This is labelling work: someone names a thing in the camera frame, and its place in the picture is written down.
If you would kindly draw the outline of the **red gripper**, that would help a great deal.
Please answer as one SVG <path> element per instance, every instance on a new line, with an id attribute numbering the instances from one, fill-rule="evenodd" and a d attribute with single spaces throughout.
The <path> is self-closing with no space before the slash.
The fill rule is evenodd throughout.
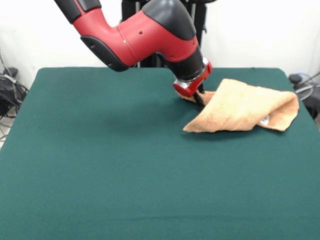
<path id="1" fill-rule="evenodd" d="M 199 88 L 201 94 L 205 94 L 203 81 L 205 81 L 212 72 L 212 64 L 209 61 L 203 61 L 204 69 L 201 74 L 191 80 L 175 79 L 173 82 L 173 88 L 184 97 L 193 96 L 197 105 L 204 105 L 203 99 L 196 92 Z"/>

